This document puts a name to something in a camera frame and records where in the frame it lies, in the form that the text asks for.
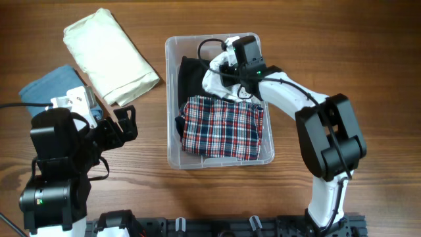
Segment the cream folded cloth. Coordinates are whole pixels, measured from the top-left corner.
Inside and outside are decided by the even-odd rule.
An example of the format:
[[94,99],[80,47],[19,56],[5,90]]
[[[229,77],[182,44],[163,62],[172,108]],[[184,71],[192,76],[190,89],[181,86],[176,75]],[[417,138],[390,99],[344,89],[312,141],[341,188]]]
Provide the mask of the cream folded cloth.
[[159,82],[110,10],[100,8],[63,33],[64,44],[106,104],[125,106]]

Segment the black garment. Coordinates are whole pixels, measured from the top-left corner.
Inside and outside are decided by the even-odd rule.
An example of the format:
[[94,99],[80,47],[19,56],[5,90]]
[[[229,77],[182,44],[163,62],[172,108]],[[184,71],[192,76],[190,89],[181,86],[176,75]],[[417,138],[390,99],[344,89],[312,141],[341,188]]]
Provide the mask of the black garment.
[[196,95],[212,97],[202,87],[206,71],[199,59],[182,57],[178,73],[178,108],[186,103],[189,97]]

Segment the blue folded jeans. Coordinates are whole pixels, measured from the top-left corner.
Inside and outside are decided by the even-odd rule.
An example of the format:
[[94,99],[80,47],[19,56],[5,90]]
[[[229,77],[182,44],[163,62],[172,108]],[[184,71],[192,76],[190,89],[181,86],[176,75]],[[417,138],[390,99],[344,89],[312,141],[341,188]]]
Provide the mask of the blue folded jeans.
[[67,91],[85,86],[74,68],[64,65],[29,83],[18,94],[23,103],[49,103],[54,97],[63,97]]

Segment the red blue plaid shirt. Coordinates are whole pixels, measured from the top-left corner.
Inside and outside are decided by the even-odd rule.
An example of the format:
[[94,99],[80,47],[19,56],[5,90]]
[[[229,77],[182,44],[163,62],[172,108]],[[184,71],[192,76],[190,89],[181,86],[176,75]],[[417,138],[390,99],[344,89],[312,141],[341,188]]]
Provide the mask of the red blue plaid shirt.
[[259,158],[264,109],[246,101],[227,102],[196,95],[175,118],[182,151],[206,157]]

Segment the clear plastic storage container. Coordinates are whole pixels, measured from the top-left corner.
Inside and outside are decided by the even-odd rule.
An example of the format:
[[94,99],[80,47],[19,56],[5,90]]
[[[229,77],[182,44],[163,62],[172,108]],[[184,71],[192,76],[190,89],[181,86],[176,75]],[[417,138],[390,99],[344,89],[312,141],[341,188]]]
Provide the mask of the clear plastic storage container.
[[257,43],[260,38],[253,32],[234,34],[208,34],[198,36],[172,36],[165,43],[166,56],[166,92],[167,92],[167,157],[168,164],[173,169],[205,169],[213,167],[266,165],[275,157],[274,140],[270,123],[269,106],[267,102],[261,102],[264,109],[262,123],[262,141],[259,158],[251,161],[238,161],[235,157],[209,158],[182,151],[179,133],[176,130],[175,118],[179,115],[178,108],[178,73],[182,63],[182,57],[197,58],[199,44],[209,38],[226,40],[239,36],[255,36]]

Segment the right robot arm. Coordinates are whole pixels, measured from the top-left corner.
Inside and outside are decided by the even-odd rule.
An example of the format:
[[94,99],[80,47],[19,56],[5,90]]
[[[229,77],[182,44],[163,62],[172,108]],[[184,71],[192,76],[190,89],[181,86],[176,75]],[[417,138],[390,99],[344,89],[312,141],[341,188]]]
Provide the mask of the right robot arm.
[[343,228],[346,187],[367,150],[348,97],[316,93],[281,68],[267,66],[255,36],[228,38],[221,48],[224,58],[214,61],[212,69],[220,73],[222,85],[238,84],[296,123],[301,156],[313,175],[305,211],[308,236],[327,236]]

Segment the white printed t-shirt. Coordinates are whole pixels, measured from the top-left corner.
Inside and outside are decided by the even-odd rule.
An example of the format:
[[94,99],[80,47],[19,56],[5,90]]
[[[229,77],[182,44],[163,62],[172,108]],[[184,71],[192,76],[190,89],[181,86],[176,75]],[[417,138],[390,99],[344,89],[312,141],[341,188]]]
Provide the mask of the white printed t-shirt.
[[[210,69],[219,71],[220,66],[222,66],[224,63],[236,64],[237,59],[235,58],[235,53],[223,51],[210,62],[209,67]],[[240,91],[240,96],[238,97],[237,92],[239,89],[239,84],[225,87],[222,85],[221,75],[212,72],[211,70],[206,71],[202,81],[202,87],[207,93],[216,95],[221,99],[227,99],[234,102],[246,101],[250,103],[259,103],[259,100],[254,96],[248,99],[250,95],[246,93],[244,89]]]

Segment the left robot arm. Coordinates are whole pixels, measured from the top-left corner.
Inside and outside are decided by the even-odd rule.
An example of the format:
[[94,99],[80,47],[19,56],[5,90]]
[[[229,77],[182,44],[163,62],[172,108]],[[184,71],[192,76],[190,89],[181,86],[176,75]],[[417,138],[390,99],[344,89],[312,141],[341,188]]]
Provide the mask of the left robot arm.
[[67,108],[36,115],[30,137],[36,149],[32,173],[19,199],[24,228],[31,236],[84,235],[89,170],[106,163],[102,152],[122,147],[137,138],[136,110],[130,105],[114,110],[93,128],[86,118]]

